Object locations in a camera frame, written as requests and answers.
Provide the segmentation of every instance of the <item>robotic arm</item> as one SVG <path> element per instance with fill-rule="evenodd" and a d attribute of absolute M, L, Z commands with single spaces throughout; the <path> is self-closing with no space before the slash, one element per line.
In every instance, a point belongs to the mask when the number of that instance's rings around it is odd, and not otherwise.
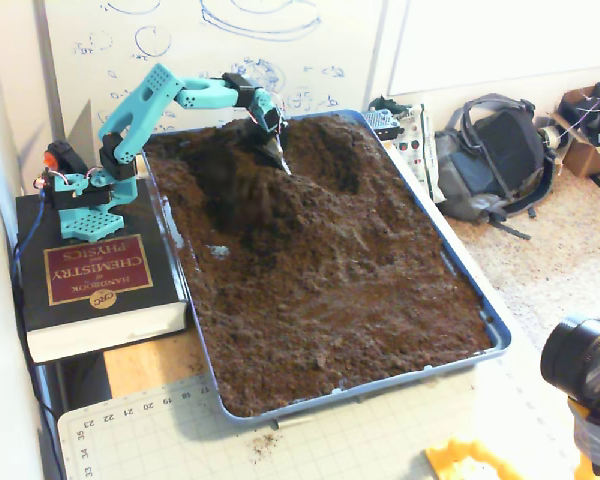
<path fill-rule="evenodd" d="M 98 132 L 103 140 L 105 135 L 120 134 L 129 127 L 129 132 L 115 148 L 116 161 L 126 164 L 135 158 L 172 101 L 186 109 L 246 108 L 262 130 L 274 137 L 282 127 L 280 111 L 269 93 L 250 80 L 234 73 L 225 73 L 222 79 L 181 79 L 163 65 L 156 64 Z"/>
<path fill-rule="evenodd" d="M 280 132 L 286 122 L 266 90 L 238 74 L 225 73 L 220 79 L 181 79 L 156 64 L 98 131 L 102 169 L 87 171 L 65 142 L 49 145 L 47 165 L 55 169 L 61 165 L 64 168 L 59 169 L 66 174 L 52 176 L 47 172 L 41 183 L 50 190 L 60 215 L 62 238 L 94 242 L 124 226 L 123 218 L 109 209 L 136 198 L 135 157 L 173 101 L 186 109 L 246 108 L 264 136 L 263 150 L 291 174 L 280 146 Z"/>

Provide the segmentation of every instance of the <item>brown soil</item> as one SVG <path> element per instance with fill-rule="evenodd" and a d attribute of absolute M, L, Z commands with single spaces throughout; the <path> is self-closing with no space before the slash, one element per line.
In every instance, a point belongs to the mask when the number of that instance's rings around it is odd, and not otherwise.
<path fill-rule="evenodd" d="M 263 165 L 243 126 L 146 147 L 187 241 L 180 260 L 231 413 L 491 347 L 477 295 L 449 273 L 371 134 L 338 117 L 292 121 L 288 176 Z"/>

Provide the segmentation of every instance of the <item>backpack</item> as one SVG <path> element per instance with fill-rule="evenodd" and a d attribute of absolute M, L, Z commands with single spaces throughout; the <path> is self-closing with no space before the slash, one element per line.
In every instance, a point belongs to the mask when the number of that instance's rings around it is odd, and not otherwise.
<path fill-rule="evenodd" d="M 493 113 L 472 122 L 473 107 Z M 507 217 L 527 211 L 544 199 L 555 174 L 555 151 L 533 124 L 535 106 L 495 93 L 467 102 L 456 110 L 445 130 L 436 132 L 438 185 L 446 197 L 440 211 L 469 222 L 502 225 Z M 460 120 L 460 129 L 455 130 Z"/>

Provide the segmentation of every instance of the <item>blue tray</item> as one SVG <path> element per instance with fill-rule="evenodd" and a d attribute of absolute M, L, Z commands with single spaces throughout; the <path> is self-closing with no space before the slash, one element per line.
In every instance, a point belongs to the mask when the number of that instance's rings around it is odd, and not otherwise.
<path fill-rule="evenodd" d="M 314 113 L 314 114 L 302 115 L 302 116 L 293 117 L 293 118 L 299 119 L 299 118 L 314 117 L 314 116 L 333 116 L 333 115 L 339 115 L 342 119 L 344 119 L 345 121 L 351 122 L 352 124 L 364 126 L 365 128 L 367 128 L 367 130 L 369 130 L 369 132 L 371 132 L 373 134 L 374 138 L 376 138 L 378 143 L 380 143 L 380 140 L 377 138 L 377 136 L 375 135 L 373 130 L 369 127 L 369 125 L 364 120 L 362 115 L 353 110 L 338 110 L 338 111 L 331 111 L 328 113 Z M 160 136 L 174 135 L 174 134 L 178 134 L 178 133 L 182 133 L 182 131 L 162 133 L 162 134 L 157 134 L 157 135 L 160 135 Z M 473 286 L 473 289 L 482 298 L 483 310 L 481 312 L 481 318 L 485 322 L 486 331 L 487 331 L 487 334 L 489 335 L 489 338 L 491 339 L 491 344 L 493 346 L 487 350 L 477 352 L 477 353 L 471 355 L 470 357 L 467 357 L 462 360 L 457 360 L 452 363 L 447 363 L 447 364 L 440 365 L 437 367 L 427 366 L 423 370 L 420 370 L 420 371 L 402 373 L 400 375 L 395 375 L 393 377 L 385 378 L 382 380 L 376 380 L 373 382 L 365 383 L 363 385 L 358 385 L 356 387 L 352 387 L 352 388 L 348 388 L 348 389 L 336 388 L 330 394 L 323 395 L 321 397 L 316 397 L 316 398 L 311 398 L 311 399 L 297 399 L 292 404 L 287 405 L 286 407 L 278 408 L 275 410 L 270 410 L 268 412 L 265 412 L 261 415 L 254 416 L 254 417 L 237 417 L 237 416 L 233 415 L 224 407 L 224 405 L 222 404 L 222 399 L 220 398 L 220 395 L 218 395 L 217 399 L 218 399 L 219 405 L 220 405 L 222 411 L 224 413 L 226 413 L 227 417 L 230 420 L 232 420 L 234 422 L 239 422 L 241 424 L 256 424 L 256 423 L 260 423 L 260 422 L 264 422 L 264 421 L 280 420 L 283 417 L 287 417 L 288 415 L 295 414 L 295 413 L 298 413 L 298 412 L 301 412 L 304 410 L 323 407 L 330 403 L 339 402 L 339 401 L 349 399 L 352 397 L 368 395 L 369 393 L 386 390 L 386 389 L 388 389 L 390 387 L 394 387 L 396 385 L 403 385 L 406 383 L 414 382 L 416 380 L 421 380 L 423 378 L 431 377 L 433 375 L 448 373 L 448 372 L 458 370 L 461 368 L 466 368 L 466 367 L 474 365 L 478 362 L 498 357 L 498 356 L 502 355 L 507 350 L 507 348 L 509 348 L 509 345 L 511 344 L 511 332 L 509 331 L 509 328 L 507 327 L 507 325 L 504 323 L 503 319 L 499 315 L 496 307 L 494 306 L 494 302 L 492 301 L 492 299 L 489 298 L 489 296 L 493 295 L 493 293 L 491 292 L 488 295 L 487 292 L 483 291 L 483 289 L 478 285 L 478 282 L 476 281 L 476 279 L 469 272 L 469 269 L 461 261 L 461 259 L 460 259 L 461 255 L 459 254 L 457 249 L 452 246 L 452 243 L 455 243 L 455 242 L 450 242 L 449 239 L 445 236 L 443 229 L 441 229 L 440 223 L 441 222 L 446 223 L 446 220 L 444 220 L 441 216 L 438 216 L 438 219 L 436 220 L 436 219 L 432 218 L 432 215 L 429 212 L 427 212 L 427 208 L 425 208 L 424 202 L 427 202 L 430 204 L 429 209 L 431 209 L 431 205 L 433 205 L 433 203 L 432 203 L 431 199 L 429 199 L 426 196 L 426 194 L 422 191 L 422 189 L 419 188 L 419 184 L 418 184 L 418 181 L 416 180 L 415 176 L 413 176 L 413 174 L 410 171 L 408 171 L 408 169 L 405 169 L 404 166 L 402 166 L 402 168 L 400 168 L 391 159 L 391 157 L 388 154 L 386 155 L 386 159 L 388 162 L 391 162 L 396 166 L 396 168 L 400 172 L 400 175 L 405 180 L 406 187 L 413 193 L 413 196 L 416 200 L 417 205 L 422 209 L 423 212 L 425 212 L 429 216 L 429 218 L 432 219 L 432 223 L 434 224 L 434 227 L 436 228 L 438 235 L 440 235 L 440 237 L 442 238 L 443 243 L 444 243 L 445 251 L 441 252 L 441 255 L 443 256 L 443 258 L 445 259 L 446 263 L 449 266 L 449 269 L 451 271 L 450 274 L 465 275 L 469 279 L 471 285 Z M 146 156 L 145 156 L 145 163 L 147 164 L 147 170 L 149 171 L 149 175 L 152 179 L 152 182 L 149 182 L 149 183 L 152 183 L 153 186 L 155 187 L 155 180 L 153 179 L 153 176 L 150 173 L 150 166 L 148 164 Z M 411 182 L 409 182 L 407 180 L 407 178 L 406 178 L 407 176 L 411 177 Z M 411 185 L 415 185 L 416 188 L 411 188 L 409 183 L 411 183 Z M 172 226 L 174 225 L 173 220 L 169 218 L 170 214 L 168 212 L 168 209 L 163 210 L 163 212 L 165 213 L 165 217 L 167 217 L 166 224 L 167 224 L 167 229 L 169 229 L 169 225 L 172 225 Z M 194 308 L 192 310 L 193 310 L 193 315 L 194 315 L 194 319 L 195 319 L 196 329 L 197 329 L 198 335 L 200 337 L 200 342 L 202 343 L 202 348 L 204 349 L 207 366 L 209 367 L 209 371 L 211 372 L 215 390 L 218 391 L 218 384 L 216 381 L 215 374 L 213 372 L 213 365 L 211 364 L 211 358 L 209 357 L 209 352 L 207 351 L 207 347 L 206 347 L 206 344 L 204 341 L 204 335 L 203 335 L 202 329 L 200 327 L 200 322 L 198 321 L 198 316 L 195 313 L 195 299 L 192 299 L 192 302 L 194 303 Z"/>

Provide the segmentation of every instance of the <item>tray rim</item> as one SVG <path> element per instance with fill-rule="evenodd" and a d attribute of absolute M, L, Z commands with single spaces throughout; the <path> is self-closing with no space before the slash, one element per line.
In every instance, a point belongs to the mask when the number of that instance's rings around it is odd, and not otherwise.
<path fill-rule="evenodd" d="M 487 350 L 483 350 L 482 352 L 476 352 L 470 357 L 461 360 L 456 360 L 455 362 L 446 363 L 436 367 L 426 366 L 422 370 L 401 373 L 399 375 L 394 375 L 392 377 L 384 378 L 381 380 L 375 380 L 372 382 L 364 383 L 362 385 L 357 385 L 348 389 L 336 388 L 329 394 L 309 399 L 297 399 L 289 405 L 274 410 L 266 411 L 264 413 L 261 413 L 260 415 L 255 415 L 251 417 L 239 417 L 229 412 L 224 406 L 224 403 L 222 402 L 222 398 L 218 389 L 218 382 L 216 380 L 213 365 L 211 363 L 211 357 L 209 355 L 209 351 L 207 350 L 207 345 L 204 340 L 202 327 L 200 325 L 200 321 L 196 312 L 195 299 L 192 297 L 192 295 L 189 294 L 192 316 L 195 322 L 198 338 L 200 340 L 204 352 L 207 368 L 209 369 L 209 373 L 211 375 L 211 379 L 215 389 L 216 401 L 223 414 L 227 417 L 228 420 L 232 421 L 233 423 L 250 426 L 272 420 L 281 421 L 285 417 L 293 416 L 301 412 L 307 412 L 309 410 L 315 410 L 326 405 L 341 403 L 346 401 L 347 399 L 361 397 L 372 393 L 382 393 L 383 390 L 387 390 L 392 387 L 400 385 L 406 386 L 418 380 L 445 373 L 455 372 L 457 370 L 472 367 L 479 362 L 497 358 L 506 353 L 506 351 L 509 349 L 512 343 L 512 335 L 508 327 L 508 323 L 512 321 L 512 318 L 509 310 L 504 305 L 502 299 L 496 293 L 491 283 L 487 280 L 480 267 L 473 260 L 468 250 L 466 249 L 462 241 L 459 239 L 459 237 L 456 235 L 456 233 L 453 231 L 447 220 L 435 206 L 433 200 L 429 198 L 429 196 L 426 195 L 426 193 L 422 190 L 420 183 L 416 179 L 413 172 L 408 168 L 408 166 L 406 166 L 406 164 L 402 164 L 402 162 L 396 162 L 396 159 L 393 158 L 391 153 L 385 149 L 384 145 L 382 144 L 382 141 L 377 137 L 373 129 L 371 129 L 371 127 L 368 125 L 368 123 L 360 114 L 360 112 L 349 109 L 332 110 L 327 112 L 316 112 L 305 115 L 293 116 L 290 117 L 289 120 L 297 120 L 315 116 L 335 115 L 339 115 L 345 118 L 351 117 L 354 120 L 353 123 L 365 127 L 380 144 L 380 146 L 386 154 L 387 159 L 391 161 L 391 163 L 398 170 L 398 173 L 405 182 L 405 186 L 413 194 L 414 200 L 418 207 L 431 219 L 434 228 L 436 229 L 438 235 L 443 241 L 446 253 L 451 257 L 450 260 L 453 263 L 453 266 L 458 268 L 461 271 L 461 273 L 468 278 L 474 291 L 482 298 L 483 314 L 481 315 L 481 317 L 483 322 L 485 323 L 487 334 L 489 335 L 489 338 L 491 339 L 494 345 L 493 347 Z M 157 133 L 152 135 L 151 138 L 153 138 L 154 136 L 158 137 L 176 135 L 185 132 L 194 132 L 200 130 L 202 130 L 202 128 L 175 130 L 170 132 Z M 147 170 L 147 180 L 149 183 L 153 184 L 152 187 L 155 188 L 155 191 L 159 192 L 144 149 L 142 150 L 141 155 L 144 160 L 144 166 Z M 161 208 L 161 210 L 162 214 L 166 216 L 166 212 L 164 212 L 164 209 Z M 169 231 L 169 234 L 171 235 L 169 222 L 167 222 L 166 220 L 165 228 Z"/>

